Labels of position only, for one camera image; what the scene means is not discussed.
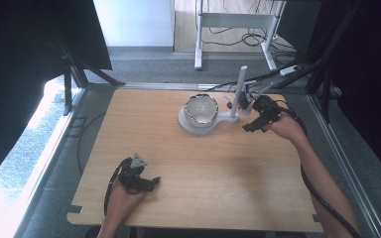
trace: white stand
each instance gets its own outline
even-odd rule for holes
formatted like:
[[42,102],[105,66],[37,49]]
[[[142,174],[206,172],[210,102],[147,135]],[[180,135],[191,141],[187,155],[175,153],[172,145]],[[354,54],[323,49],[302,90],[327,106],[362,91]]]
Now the white stand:
[[268,38],[262,43],[262,50],[270,70],[277,70],[274,59],[271,56],[270,48],[272,39],[277,31],[278,22],[281,18],[285,1],[279,1],[274,15],[262,14],[230,14],[230,13],[203,13],[203,0],[198,0],[197,10],[197,33],[196,46],[194,51],[194,69],[202,69],[202,28],[251,28],[269,29]]
[[220,123],[220,122],[230,122],[230,123],[235,123],[239,120],[239,114],[236,113],[236,110],[237,110],[237,104],[238,104],[238,98],[240,96],[240,93],[243,89],[243,86],[244,86],[244,77],[245,77],[245,74],[246,74],[246,69],[247,69],[247,66],[244,65],[240,68],[240,73],[239,73],[239,79],[237,81],[237,86],[236,86],[236,92],[234,94],[234,100],[233,100],[233,105],[231,107],[231,111],[219,111],[217,112],[217,115],[215,117],[215,119],[211,122],[211,124],[207,127],[195,127],[193,125],[191,125],[191,123],[188,121],[188,118],[187,116],[185,115],[185,110],[184,108],[182,108],[180,111],[179,111],[179,123],[181,124],[181,126],[189,131],[189,132],[192,132],[194,134],[197,134],[197,135],[206,135],[208,134],[209,132],[211,132],[215,126]]
[[193,125],[191,125],[189,123],[189,121],[188,121],[188,119],[187,119],[187,117],[185,115],[184,108],[182,108],[179,111],[179,123],[181,124],[181,126],[185,130],[187,130],[189,132],[192,132],[194,134],[197,134],[197,135],[206,135],[206,134],[208,134],[220,122],[231,122],[231,123],[234,123],[234,122],[237,122],[238,120],[239,120],[238,114],[234,118],[231,118],[230,117],[230,112],[218,112],[217,116],[215,117],[215,120],[208,127],[195,127],[195,126],[193,126]]

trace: black curtain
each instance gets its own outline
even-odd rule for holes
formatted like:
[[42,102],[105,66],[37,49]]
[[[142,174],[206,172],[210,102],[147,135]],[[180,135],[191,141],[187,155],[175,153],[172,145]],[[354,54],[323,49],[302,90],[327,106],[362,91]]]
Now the black curtain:
[[111,69],[92,0],[0,1],[0,164],[37,109],[45,83],[63,74],[62,49]]
[[332,78],[342,91],[338,105],[381,161],[381,2],[360,5],[335,51]]

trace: human hand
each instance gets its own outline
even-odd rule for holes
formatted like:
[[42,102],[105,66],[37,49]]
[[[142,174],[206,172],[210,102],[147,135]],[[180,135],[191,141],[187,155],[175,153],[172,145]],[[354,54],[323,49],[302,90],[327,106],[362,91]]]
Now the human hand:
[[295,143],[306,138],[300,124],[288,113],[282,112],[277,122],[270,123],[263,127],[265,130],[271,130],[278,136]]
[[144,198],[146,192],[140,191],[137,194],[131,194],[126,191],[123,184],[116,179],[110,192],[107,204],[106,217],[120,223],[128,216],[132,210]]
[[107,204],[107,214],[101,224],[98,238],[115,237],[117,228],[123,220],[133,211],[139,202],[145,197],[146,192],[140,191],[130,194],[123,184],[116,179],[110,192]]

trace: black cable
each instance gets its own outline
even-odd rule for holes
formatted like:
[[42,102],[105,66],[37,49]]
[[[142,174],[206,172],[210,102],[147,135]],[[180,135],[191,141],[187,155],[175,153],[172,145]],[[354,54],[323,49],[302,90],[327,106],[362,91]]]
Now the black cable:
[[294,52],[280,51],[279,49],[277,49],[275,47],[272,47],[272,53],[275,53],[275,56],[279,56],[279,54],[280,54],[281,56],[290,56],[293,58],[297,57],[297,54],[295,54]]
[[333,216],[335,219],[341,223],[342,226],[344,226],[345,229],[352,235],[354,238],[360,238],[360,235],[357,233],[357,231],[352,227],[352,225],[345,220],[344,217],[342,217],[332,206],[330,206],[323,198],[320,197],[320,195],[315,191],[315,188],[312,186],[311,182],[309,181],[308,177],[306,176],[305,170],[303,169],[303,166],[301,166],[301,172],[302,172],[302,178],[305,182],[306,187],[311,192],[312,196]]
[[[326,31],[324,32],[324,34],[319,38],[319,40],[317,40],[315,42],[315,44],[310,48],[308,49],[306,52],[302,53],[302,54],[299,54],[299,55],[294,55],[295,59],[294,60],[291,60],[290,62],[286,63],[284,66],[282,66],[281,68],[275,70],[275,71],[272,71],[270,73],[267,73],[267,74],[263,74],[263,75],[260,75],[260,76],[255,76],[255,77],[252,77],[252,78],[248,78],[248,79],[245,79],[245,81],[253,81],[253,80],[256,80],[258,82],[261,82],[262,80],[266,79],[266,78],[269,78],[269,77],[272,77],[276,74],[278,74],[280,72],[281,69],[284,69],[286,67],[289,67],[291,65],[294,65],[294,64],[297,64],[297,63],[300,63],[301,61],[307,61],[307,60],[310,60],[312,59],[319,51],[320,51],[320,48],[321,46],[323,45],[323,43],[325,42],[327,36],[330,34],[331,30],[336,26],[336,24],[338,23],[338,20],[343,16],[343,14],[348,11],[349,8],[345,8],[343,9],[339,15],[337,15],[334,19],[334,21],[332,22],[331,26],[326,29]],[[218,84],[212,88],[209,88],[207,89],[206,91],[211,91],[211,90],[214,90],[216,88],[220,88],[222,86],[226,86],[226,85],[232,85],[232,84],[237,84],[237,81],[231,81],[231,82],[226,82],[226,83],[223,83],[223,84]]]
[[255,13],[258,12],[258,10],[259,10],[259,4],[261,3],[261,0],[255,0],[255,1],[253,1],[252,6],[250,6],[249,11],[247,11],[248,14],[250,13],[250,10],[252,10],[253,6],[255,6],[256,2],[258,2],[258,4],[256,5]]
[[272,9],[274,8],[274,2],[275,2],[275,0],[272,1],[271,9],[270,9],[270,14],[272,13]]
[[290,106],[290,104],[287,103],[286,101],[284,101],[284,100],[276,100],[275,102],[282,102],[282,103],[286,104],[286,106],[287,106],[287,107],[294,113],[293,116],[294,116],[294,117],[298,117],[297,114],[296,114],[295,109],[293,109],[293,107]]
[[212,90],[214,90],[216,88],[220,88],[220,87],[228,86],[228,85],[230,85],[230,87],[228,88],[228,91],[230,91],[231,86],[233,86],[234,84],[237,84],[237,82],[236,81],[232,81],[232,82],[221,83],[221,84],[218,84],[218,85],[216,85],[214,87],[211,87],[211,88],[207,89],[206,91],[212,91]]
[[280,59],[281,57],[291,57],[293,58],[293,60],[296,58],[295,56],[289,56],[289,55],[285,55],[285,54],[282,54],[282,55],[274,55],[274,59],[275,61],[277,61],[278,63],[280,64],[286,64],[285,61],[283,59]]
[[278,45],[278,46],[281,46],[281,47],[286,47],[286,48],[291,48],[291,49],[295,49],[295,47],[293,46],[287,46],[287,45],[284,45],[284,44],[280,44],[280,43],[273,43],[274,45]]
[[230,92],[231,91],[231,87],[232,87],[233,85],[230,85],[229,87],[228,87],[228,90],[227,90],[227,92]]
[[106,195],[104,196],[104,207],[103,207],[104,215],[107,214],[107,205],[109,204],[110,193],[111,193],[114,180],[117,178],[120,168],[122,168],[123,165],[124,165],[124,161],[122,161],[120,165],[116,168],[116,170],[114,170],[114,173],[112,177],[110,178],[109,185],[107,186],[107,190],[106,190]]
[[[252,4],[252,6],[250,7],[249,9],[249,12],[250,10],[252,9],[252,7],[256,4],[256,1],[258,1],[258,4],[257,4],[257,7],[256,7],[256,10],[255,12],[259,11],[259,5],[260,5],[260,0],[255,0],[254,3]],[[194,3],[194,12],[195,12],[195,16],[194,16],[194,23],[195,23],[195,26],[196,26],[196,29],[197,29],[197,22],[196,22],[196,3],[197,1],[195,1]],[[225,9],[225,12],[227,12],[227,9],[225,8],[225,2],[223,1],[223,8]],[[207,11],[209,12],[209,1],[207,2]],[[224,33],[224,32],[227,32],[229,30],[232,30],[233,28],[226,28],[226,29],[223,29],[223,30],[220,30],[218,32],[214,32],[211,28],[209,28],[209,31],[212,33],[212,34],[221,34],[221,33]],[[248,43],[247,40],[248,39],[254,39],[256,41],[255,44],[251,44],[251,43]],[[261,36],[259,34],[255,34],[255,33],[250,33],[250,29],[248,29],[248,33],[247,34],[244,34],[242,35],[241,37],[241,40],[240,41],[237,41],[237,42],[234,42],[234,43],[219,43],[219,42],[206,42],[204,40],[201,40],[202,43],[204,44],[208,44],[208,45],[219,45],[219,46],[226,46],[226,47],[231,47],[231,46],[234,46],[234,45],[237,45],[237,44],[240,44],[240,43],[244,43],[246,46],[249,46],[249,47],[257,47],[257,46],[260,46],[264,41],[266,40],[266,37],[264,36]]]
[[84,132],[88,129],[88,127],[94,123],[98,118],[104,116],[106,114],[106,112],[103,112],[103,113],[100,113],[99,115],[97,115],[96,117],[94,117],[85,127],[81,128],[80,132],[79,132],[79,139],[78,139],[78,144],[76,145],[76,162],[78,164],[78,169],[79,169],[79,173],[82,175],[83,174],[83,170],[82,170],[82,165],[81,165],[81,161],[80,161],[80,156],[79,156],[79,147],[80,147],[80,144],[81,144],[81,141],[82,141],[82,136],[84,134]]
[[259,13],[262,14],[265,11],[265,8],[267,8],[267,1],[264,2],[264,8]]
[[222,7],[224,8],[225,12],[228,12],[227,11],[227,8],[225,8],[225,0],[222,0]]
[[283,50],[279,49],[278,47],[275,46],[275,43],[271,44],[271,49],[274,52],[278,52],[278,53],[286,53],[286,54],[293,55],[293,56],[296,55],[296,52],[294,52],[294,51],[290,52],[290,51],[283,51]]

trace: human arm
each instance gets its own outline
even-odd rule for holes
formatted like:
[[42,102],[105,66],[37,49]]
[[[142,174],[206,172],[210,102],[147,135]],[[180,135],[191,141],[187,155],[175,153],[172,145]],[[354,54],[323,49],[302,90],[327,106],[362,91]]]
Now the human arm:
[[113,183],[107,205],[107,214],[101,224],[97,238],[114,238],[118,227],[144,198],[145,192],[130,194],[119,179]]
[[[278,122],[264,127],[289,140],[296,148],[302,167],[315,191],[357,231],[352,206],[309,143],[302,127],[287,113]],[[345,227],[315,198],[313,203],[326,237],[352,237]]]

